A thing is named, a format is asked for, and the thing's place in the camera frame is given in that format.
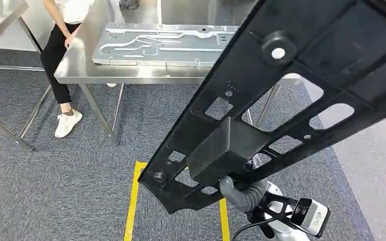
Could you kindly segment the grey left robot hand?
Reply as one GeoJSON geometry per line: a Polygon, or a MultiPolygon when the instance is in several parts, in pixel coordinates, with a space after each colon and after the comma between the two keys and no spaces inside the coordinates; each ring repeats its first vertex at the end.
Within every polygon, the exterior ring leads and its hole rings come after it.
{"type": "Polygon", "coordinates": [[[259,180],[245,186],[242,190],[235,188],[231,177],[225,176],[219,181],[220,192],[224,198],[240,212],[252,211],[264,197],[268,184],[259,180]]]}

